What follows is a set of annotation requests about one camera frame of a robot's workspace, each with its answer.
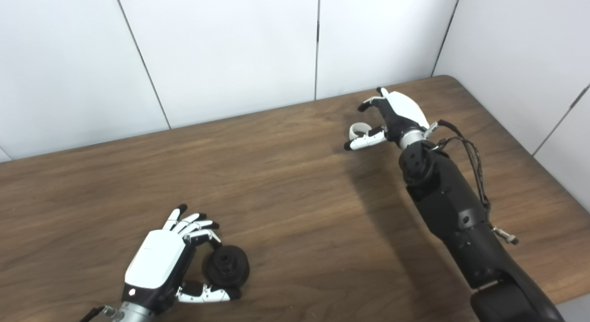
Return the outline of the white and black left hand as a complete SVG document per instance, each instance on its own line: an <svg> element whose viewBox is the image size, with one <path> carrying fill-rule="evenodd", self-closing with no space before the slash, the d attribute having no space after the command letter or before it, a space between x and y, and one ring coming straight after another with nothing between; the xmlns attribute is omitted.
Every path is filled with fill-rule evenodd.
<svg viewBox="0 0 590 322"><path fill-rule="evenodd" d="M124 275L122 303L144 316L158 316L175 303L215 303L240 299L250 274L242 248L223 244L219 224L206 214L183 216L185 204L175 208L160 229L150 231ZM204 261L205 283L187 281L185 275L197 248L210 244Z"/></svg>

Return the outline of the white and black right hand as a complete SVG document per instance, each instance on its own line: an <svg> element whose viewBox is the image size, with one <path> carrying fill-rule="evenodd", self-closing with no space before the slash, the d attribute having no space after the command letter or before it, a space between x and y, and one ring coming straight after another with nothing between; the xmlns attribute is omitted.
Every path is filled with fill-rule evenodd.
<svg viewBox="0 0 590 322"><path fill-rule="evenodd" d="M358 111L364 112L375 107L384 124L375 128L362 122L352 124L345 150L364 149L384 142L395 143L404 150L426 139L426 131L431 125L413 99L397 91L388 92L384 87L378 87L377 92L379 95L363 101Z"/></svg>

